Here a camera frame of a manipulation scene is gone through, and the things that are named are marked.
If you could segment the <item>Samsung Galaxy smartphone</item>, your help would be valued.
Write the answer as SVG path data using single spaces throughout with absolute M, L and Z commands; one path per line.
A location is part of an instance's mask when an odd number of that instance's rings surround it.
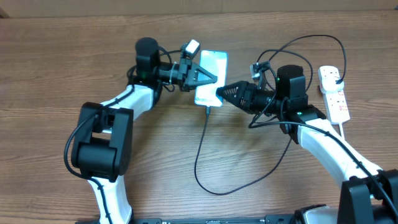
M 195 104 L 207 107 L 221 107 L 223 99 L 216 91 L 226 83 L 228 68 L 228 54 L 223 51 L 203 50 L 200 54 L 199 81 L 206 81 L 206 85 L 200 85 L 195 90 Z

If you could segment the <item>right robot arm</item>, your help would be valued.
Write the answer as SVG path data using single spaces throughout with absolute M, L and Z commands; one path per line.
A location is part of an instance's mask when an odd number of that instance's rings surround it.
M 364 158 L 308 103 L 301 66 L 280 67 L 273 91 L 239 81 L 216 93 L 249 114 L 276 115 L 282 132 L 317 158 L 339 185 L 338 208 L 300 208 L 291 223 L 397 223 L 397 170 L 382 170 Z

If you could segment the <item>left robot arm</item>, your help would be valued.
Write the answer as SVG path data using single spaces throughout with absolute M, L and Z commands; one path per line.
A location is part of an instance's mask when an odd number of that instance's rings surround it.
M 78 124 L 68 138 L 63 160 L 67 170 L 92 186 L 100 210 L 96 223 L 132 223 L 133 211 L 124 183 L 132 152 L 133 122 L 151 110 L 162 90 L 177 85 L 189 92 L 216 83 L 217 76 L 193 62 L 200 43 L 184 43 L 178 62 L 163 62 L 170 52 L 151 37 L 135 44 L 136 64 L 127 71 L 126 89 L 102 103 L 82 105 Z

